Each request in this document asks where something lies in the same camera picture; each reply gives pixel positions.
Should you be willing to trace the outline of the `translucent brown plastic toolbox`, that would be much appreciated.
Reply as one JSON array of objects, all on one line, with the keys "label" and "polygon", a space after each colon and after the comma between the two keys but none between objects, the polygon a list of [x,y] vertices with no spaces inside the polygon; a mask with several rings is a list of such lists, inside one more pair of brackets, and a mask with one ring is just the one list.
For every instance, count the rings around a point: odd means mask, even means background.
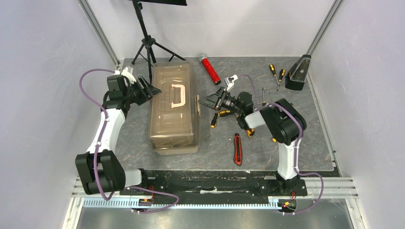
[{"label": "translucent brown plastic toolbox", "polygon": [[152,85],[161,90],[151,100],[152,149],[161,156],[197,153],[200,106],[193,64],[190,61],[156,63]]}]

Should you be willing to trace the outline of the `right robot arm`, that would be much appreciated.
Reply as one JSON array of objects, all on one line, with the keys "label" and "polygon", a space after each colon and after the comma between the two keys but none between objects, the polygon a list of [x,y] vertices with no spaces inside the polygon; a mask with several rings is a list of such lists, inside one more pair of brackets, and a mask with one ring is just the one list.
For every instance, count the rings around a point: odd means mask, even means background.
[{"label": "right robot arm", "polygon": [[253,132],[258,126],[266,125],[272,140],[278,143],[279,165],[276,175],[276,189],[287,195],[300,188],[298,169],[299,145],[307,123],[302,115],[284,98],[261,109],[254,107],[252,95],[241,92],[237,97],[220,87],[215,93],[199,99],[199,104],[216,111],[229,111],[236,116],[240,128]]}]

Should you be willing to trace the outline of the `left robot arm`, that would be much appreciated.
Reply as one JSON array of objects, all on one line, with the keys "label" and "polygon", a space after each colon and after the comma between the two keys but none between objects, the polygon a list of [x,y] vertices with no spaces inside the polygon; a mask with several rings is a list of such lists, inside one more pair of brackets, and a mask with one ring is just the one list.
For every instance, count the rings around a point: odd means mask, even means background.
[{"label": "left robot arm", "polygon": [[96,136],[84,154],[75,158],[75,165],[84,191],[88,195],[122,191],[126,174],[114,151],[122,125],[132,104],[138,106],[150,101],[162,91],[142,76],[129,73],[107,78],[108,91],[99,105],[101,116]]}]

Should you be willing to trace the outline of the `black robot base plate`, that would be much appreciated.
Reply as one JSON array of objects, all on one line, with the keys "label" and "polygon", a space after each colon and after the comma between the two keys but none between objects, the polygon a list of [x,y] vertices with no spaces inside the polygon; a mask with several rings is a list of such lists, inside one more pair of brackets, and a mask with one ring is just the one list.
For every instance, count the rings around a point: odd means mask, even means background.
[{"label": "black robot base plate", "polygon": [[308,195],[308,181],[298,177],[283,184],[275,171],[142,170],[143,189],[155,191],[153,203],[262,204],[268,196],[292,199]]}]

